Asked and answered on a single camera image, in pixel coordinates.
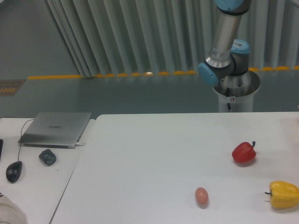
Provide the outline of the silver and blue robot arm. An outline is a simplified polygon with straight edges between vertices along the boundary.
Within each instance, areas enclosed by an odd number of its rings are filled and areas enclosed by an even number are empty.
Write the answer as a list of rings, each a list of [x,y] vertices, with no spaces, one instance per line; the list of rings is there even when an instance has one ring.
[[[201,78],[215,85],[229,75],[242,75],[248,71],[249,44],[235,39],[242,15],[248,12],[250,0],[216,0],[220,10],[218,25],[205,62],[198,65]]]

